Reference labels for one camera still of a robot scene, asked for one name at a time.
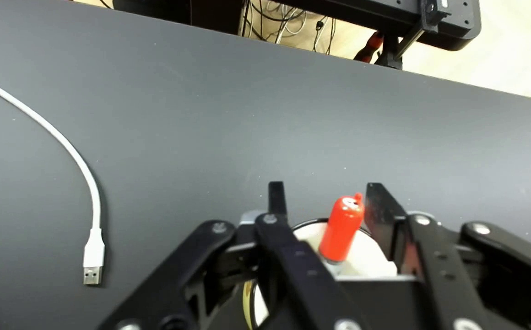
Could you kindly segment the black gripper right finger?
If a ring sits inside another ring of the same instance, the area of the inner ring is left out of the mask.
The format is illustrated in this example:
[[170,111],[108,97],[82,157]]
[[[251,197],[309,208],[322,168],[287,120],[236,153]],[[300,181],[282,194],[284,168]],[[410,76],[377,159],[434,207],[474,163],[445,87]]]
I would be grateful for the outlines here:
[[366,185],[366,227],[399,274],[412,274],[436,330],[531,330],[531,241],[483,219],[458,232]]

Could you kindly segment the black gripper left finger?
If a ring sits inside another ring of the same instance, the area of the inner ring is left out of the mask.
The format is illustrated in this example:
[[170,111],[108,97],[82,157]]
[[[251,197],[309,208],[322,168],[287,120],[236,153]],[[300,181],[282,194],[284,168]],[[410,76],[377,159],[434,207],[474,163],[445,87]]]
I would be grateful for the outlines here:
[[364,330],[346,289],[293,234],[282,181],[253,219],[201,221],[97,330],[207,330],[245,282],[267,307],[260,330]]

